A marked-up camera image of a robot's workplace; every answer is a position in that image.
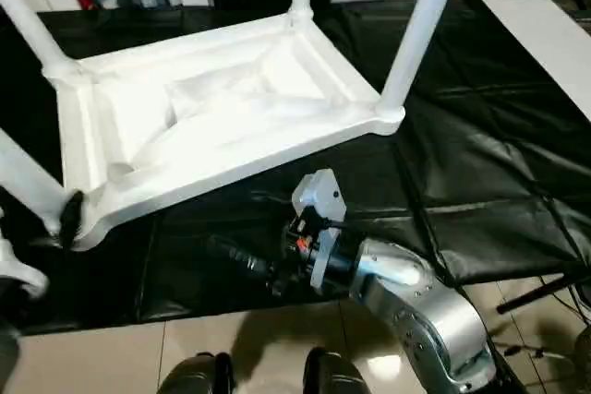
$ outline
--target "robotic arm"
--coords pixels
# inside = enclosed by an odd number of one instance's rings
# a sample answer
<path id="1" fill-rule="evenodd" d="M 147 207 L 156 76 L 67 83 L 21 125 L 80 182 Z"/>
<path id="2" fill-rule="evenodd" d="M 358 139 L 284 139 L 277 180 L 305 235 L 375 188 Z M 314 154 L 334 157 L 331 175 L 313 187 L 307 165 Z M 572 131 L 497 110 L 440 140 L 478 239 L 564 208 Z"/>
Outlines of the robotic arm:
<path id="1" fill-rule="evenodd" d="M 306 175 L 292 204 L 296 217 L 284 232 L 282 260 L 269 264 L 227 245 L 225 254 L 265 274 L 275 294 L 293 281 L 308 279 L 319 293 L 347 290 L 400 338 L 428 393 L 470 393 L 495 379 L 494 357 L 478 312 L 443 285 L 426 260 L 370 237 L 355 251 L 341 248 L 346 205 L 332 170 Z"/>

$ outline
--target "black tarp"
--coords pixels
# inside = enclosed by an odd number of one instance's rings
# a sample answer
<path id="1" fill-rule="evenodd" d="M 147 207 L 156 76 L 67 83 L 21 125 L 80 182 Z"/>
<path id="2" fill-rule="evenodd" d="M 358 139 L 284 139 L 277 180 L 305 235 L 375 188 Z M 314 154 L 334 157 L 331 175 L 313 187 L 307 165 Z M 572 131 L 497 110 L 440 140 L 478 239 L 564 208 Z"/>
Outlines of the black tarp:
<path id="1" fill-rule="evenodd" d="M 353 4 L 315 19 L 381 89 L 411 9 Z M 80 58 L 268 14 L 187 8 L 42 17 L 66 53 Z M 584 13 L 577 19 L 590 25 Z M 0 125 L 59 177 L 54 92 L 10 26 L 0 42 L 14 60 L 3 78 Z M 273 257 L 293 214 L 282 202 L 320 168 L 334 169 L 349 221 L 379 227 L 451 284 L 586 269 L 591 126 L 486 8 L 448 4 L 406 111 L 391 137 L 360 137 L 132 221 L 88 253 L 28 245 L 39 223 L 0 194 L 18 256 L 52 282 L 40 303 L 15 296 L 9 314 L 39 332 L 318 300 L 306 290 L 272 299 L 262 282 L 212 257 L 205 244 L 218 235 Z"/>

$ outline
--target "cable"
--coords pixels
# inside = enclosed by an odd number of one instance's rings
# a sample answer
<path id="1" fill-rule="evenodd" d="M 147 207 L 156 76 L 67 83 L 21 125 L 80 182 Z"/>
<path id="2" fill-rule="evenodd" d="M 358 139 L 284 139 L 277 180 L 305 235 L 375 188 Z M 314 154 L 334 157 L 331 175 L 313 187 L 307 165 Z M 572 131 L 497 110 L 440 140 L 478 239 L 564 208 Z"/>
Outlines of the cable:
<path id="1" fill-rule="evenodd" d="M 583 309 L 581 308 L 581 304 L 579 304 L 579 300 L 576 297 L 576 294 L 574 293 L 573 290 L 573 286 L 569 286 L 569 294 L 571 295 L 571 298 L 573 299 L 574 305 L 576 306 L 577 311 L 579 312 L 579 314 L 581 315 L 581 318 L 583 319 L 583 321 L 585 322 L 586 326 L 589 326 L 589 319 L 585 316 L 585 314 L 583 314 Z"/>
<path id="2" fill-rule="evenodd" d="M 539 277 L 539 281 L 541 281 L 543 285 L 546 284 L 546 282 L 544 281 L 544 279 L 541 276 Z M 585 323 L 586 326 L 589 326 L 591 324 L 591 320 L 589 320 L 589 318 L 587 316 L 585 316 L 585 314 L 583 313 L 583 309 L 579 305 L 579 302 L 576 299 L 576 297 L 574 295 L 573 288 L 571 286 L 569 286 L 569 293 L 571 294 L 571 297 L 573 298 L 574 305 L 576 306 L 576 309 L 574 307 L 570 306 L 569 304 L 567 304 L 566 302 L 564 302 L 558 295 L 552 294 L 552 297 L 554 297 L 554 299 L 556 299 L 556 301 L 559 304 L 561 304 L 566 309 L 568 309 L 573 314 L 575 314 L 583 323 Z"/>
<path id="3" fill-rule="evenodd" d="M 529 355 L 533 358 L 533 359 L 543 359 L 544 357 L 549 357 L 552 359 L 560 359 L 560 360 L 565 360 L 567 362 L 572 363 L 573 359 L 571 359 L 571 357 L 569 357 L 568 355 L 564 355 L 564 354 L 559 354 L 557 352 L 551 352 L 548 351 L 546 348 L 544 347 L 534 347 L 534 346 L 528 346 L 528 345 L 511 345 L 509 343 L 500 343 L 497 341 L 493 341 L 495 347 L 497 347 L 497 349 L 505 349 L 505 351 L 503 351 L 502 355 L 504 355 L 505 357 L 511 357 L 512 355 L 516 355 L 519 352 L 531 352 Z"/>

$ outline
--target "wrinkled black sheet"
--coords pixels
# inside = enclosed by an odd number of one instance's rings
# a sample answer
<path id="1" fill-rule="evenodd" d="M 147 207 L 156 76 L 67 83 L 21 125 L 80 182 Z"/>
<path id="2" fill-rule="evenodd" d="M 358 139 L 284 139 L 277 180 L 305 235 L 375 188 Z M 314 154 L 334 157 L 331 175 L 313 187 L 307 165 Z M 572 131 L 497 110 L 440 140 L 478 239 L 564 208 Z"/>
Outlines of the wrinkled black sheet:
<path id="1" fill-rule="evenodd" d="M 411 7 L 356 4 L 315 19 L 380 89 Z M 86 57 L 267 14 L 188 8 L 43 19 L 69 55 Z M 0 42 L 15 60 L 3 78 L 0 125 L 59 177 L 54 93 L 13 29 L 4 27 Z M 449 283 L 586 269 L 591 127 L 486 8 L 448 5 L 406 110 L 392 137 L 360 137 L 132 221 L 89 253 L 28 246 L 38 223 L 0 194 L 17 254 L 52 282 L 39 304 L 15 296 L 9 314 L 39 332 L 319 300 L 304 289 L 272 299 L 262 282 L 212 257 L 205 244 L 216 234 L 273 257 L 292 216 L 291 192 L 305 173 L 327 167 L 339 180 L 348 220 L 378 226 L 429 258 Z"/>

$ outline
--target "black cable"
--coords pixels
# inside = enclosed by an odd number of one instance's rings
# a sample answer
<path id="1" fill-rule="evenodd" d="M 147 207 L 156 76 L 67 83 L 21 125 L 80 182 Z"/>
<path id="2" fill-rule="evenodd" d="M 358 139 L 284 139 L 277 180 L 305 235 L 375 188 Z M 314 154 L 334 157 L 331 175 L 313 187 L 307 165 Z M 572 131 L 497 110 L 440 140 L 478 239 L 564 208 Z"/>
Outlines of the black cable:
<path id="1" fill-rule="evenodd" d="M 583 309 L 581 308 L 581 304 L 579 304 L 579 300 L 577 299 L 576 294 L 574 293 L 573 286 L 569 286 L 569 294 L 571 295 L 571 298 L 573 299 L 573 302 L 574 302 L 574 305 L 576 306 L 577 311 L 579 312 L 579 314 L 581 315 L 581 318 L 585 322 L 585 325 L 589 326 L 589 324 L 591 322 L 585 316 L 585 314 L 583 314 Z"/>
<path id="2" fill-rule="evenodd" d="M 544 279 L 541 276 L 539 277 L 539 281 L 541 281 L 543 285 L 546 284 L 546 282 L 544 281 Z M 569 304 L 567 304 L 566 302 L 564 302 L 558 295 L 552 294 L 552 297 L 554 297 L 554 299 L 556 299 L 556 301 L 559 304 L 561 304 L 566 309 L 568 309 L 573 314 L 575 314 L 583 323 L 585 323 L 586 326 L 589 326 L 591 324 L 591 320 L 589 320 L 589 318 L 587 316 L 585 316 L 585 314 L 583 313 L 583 309 L 581 308 L 581 306 L 579 305 L 579 302 L 577 301 L 576 297 L 574 296 L 573 288 L 571 286 L 569 286 L 569 293 L 571 294 L 571 297 L 573 298 L 574 305 L 576 306 L 576 309 L 573 308 L 572 306 L 570 306 Z"/>

